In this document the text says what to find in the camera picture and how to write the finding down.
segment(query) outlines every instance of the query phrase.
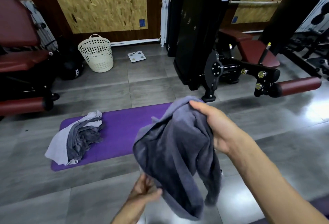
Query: person's left hand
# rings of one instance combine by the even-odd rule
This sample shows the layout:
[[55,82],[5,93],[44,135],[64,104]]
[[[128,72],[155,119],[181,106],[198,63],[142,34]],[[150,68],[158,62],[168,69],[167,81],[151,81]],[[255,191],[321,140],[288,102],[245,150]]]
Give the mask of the person's left hand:
[[158,200],[162,194],[161,189],[149,192],[152,186],[153,181],[145,173],[141,174],[112,224],[136,224],[144,212],[146,203]]

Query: basket handle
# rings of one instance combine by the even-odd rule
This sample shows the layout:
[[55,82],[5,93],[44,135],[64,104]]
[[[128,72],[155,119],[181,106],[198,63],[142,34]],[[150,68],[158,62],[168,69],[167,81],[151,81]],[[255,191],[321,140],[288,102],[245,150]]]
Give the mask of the basket handle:
[[89,38],[91,39],[94,35],[96,35],[96,36],[98,36],[98,37],[100,37],[101,38],[101,36],[100,35],[98,35],[98,34],[93,34],[93,35],[91,35]]

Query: laundry basket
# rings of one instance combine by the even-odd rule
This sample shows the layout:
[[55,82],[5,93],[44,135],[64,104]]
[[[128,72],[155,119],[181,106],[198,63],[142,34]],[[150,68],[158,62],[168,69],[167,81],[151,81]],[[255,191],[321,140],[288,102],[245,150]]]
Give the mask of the laundry basket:
[[78,49],[94,72],[106,72],[113,67],[111,42],[100,35],[93,34],[83,40]]

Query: white heating pipe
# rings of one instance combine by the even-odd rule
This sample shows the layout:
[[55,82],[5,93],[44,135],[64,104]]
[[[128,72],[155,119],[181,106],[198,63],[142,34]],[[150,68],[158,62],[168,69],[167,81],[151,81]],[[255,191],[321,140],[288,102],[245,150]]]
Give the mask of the white heating pipe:
[[281,1],[236,1],[230,0],[230,4],[255,4],[255,5],[271,5],[279,4]]
[[148,42],[160,42],[160,39],[138,39],[138,40],[130,40],[130,41],[112,42],[111,47],[130,45],[130,44],[139,44],[139,43],[148,43]]
[[258,32],[263,32],[263,30],[260,30],[260,31],[247,31],[247,32],[242,32],[242,33],[258,33]]

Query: person's right hand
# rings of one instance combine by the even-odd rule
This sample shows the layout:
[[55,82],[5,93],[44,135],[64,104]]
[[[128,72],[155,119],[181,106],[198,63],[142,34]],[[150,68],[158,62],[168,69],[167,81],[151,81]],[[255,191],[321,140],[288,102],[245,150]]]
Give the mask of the person's right hand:
[[207,122],[214,134],[214,147],[224,154],[228,155],[239,141],[248,136],[219,109],[196,101],[190,101],[190,105],[207,116]]

